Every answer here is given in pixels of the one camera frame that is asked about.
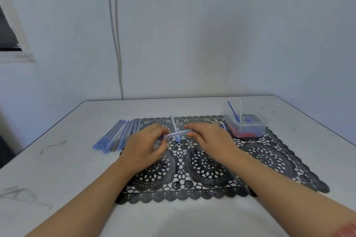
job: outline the table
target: table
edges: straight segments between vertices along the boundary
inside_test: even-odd
[[[0,170],[1,235],[29,233],[104,172],[119,152],[103,154],[91,147],[118,119],[219,115],[223,103],[234,98],[83,102]],[[354,145],[276,96],[243,99],[329,185],[328,197],[356,210]],[[287,236],[251,196],[115,204],[100,236],[219,235]]]

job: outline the row of pens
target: row of pens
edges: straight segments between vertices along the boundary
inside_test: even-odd
[[[172,125],[174,127],[174,132],[169,133],[167,135],[163,135],[159,137],[157,140],[162,140],[164,138],[174,137],[176,142],[181,141],[181,137],[184,134],[192,132],[193,130],[183,130],[178,131],[176,122],[171,115]],[[220,127],[229,131],[227,126],[224,124],[220,124]],[[93,149],[101,150],[104,154],[108,154],[111,151],[123,150],[129,140],[130,136],[139,132],[141,128],[141,119],[134,119],[130,121],[120,119],[113,127],[110,129],[106,135],[102,136],[94,145]]]

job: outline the white cable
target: white cable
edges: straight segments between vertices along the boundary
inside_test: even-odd
[[[109,12],[110,12],[111,31],[113,33],[113,44],[115,47],[116,60],[118,62],[118,83],[120,85],[121,99],[123,99],[120,42],[118,40],[116,40],[116,36],[115,36],[115,31],[114,31],[114,26],[113,26],[113,9],[111,7],[111,0],[109,0]]]

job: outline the scratch mark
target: scratch mark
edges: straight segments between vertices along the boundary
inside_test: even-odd
[[[69,123],[65,123],[65,124],[63,124],[62,126],[69,125],[69,124],[71,124],[71,123],[75,123],[75,122],[78,122],[78,121],[82,121],[82,120],[84,120],[84,119],[85,119],[85,118],[78,119],[78,120],[75,120],[75,121],[72,121],[72,122],[69,122]]]
[[[21,192],[23,192],[23,194],[29,195],[32,198],[32,200],[17,199],[16,197],[18,197]],[[35,193],[33,193],[29,188],[19,189],[19,187],[17,185],[12,186],[10,188],[6,188],[4,190],[1,190],[0,191],[0,199],[11,199],[11,200],[16,200],[16,201],[21,201],[24,203],[34,203],[34,204],[49,207],[49,210],[53,207],[50,204],[37,203],[36,202],[37,195]]]
[[[65,144],[66,144],[66,141],[63,141],[63,142],[57,143],[57,144],[48,145],[48,146],[43,147],[43,148],[41,149],[40,154],[43,154],[43,150],[44,150],[45,148],[47,148],[47,147],[52,147],[52,146],[57,146],[57,145],[60,145],[60,146],[62,147],[62,146],[64,146]]]

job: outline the plastic container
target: plastic container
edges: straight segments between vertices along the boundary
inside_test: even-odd
[[[233,135],[238,138],[261,137],[268,123],[267,118],[243,100],[229,102],[231,107],[228,102],[224,104],[223,117]]]

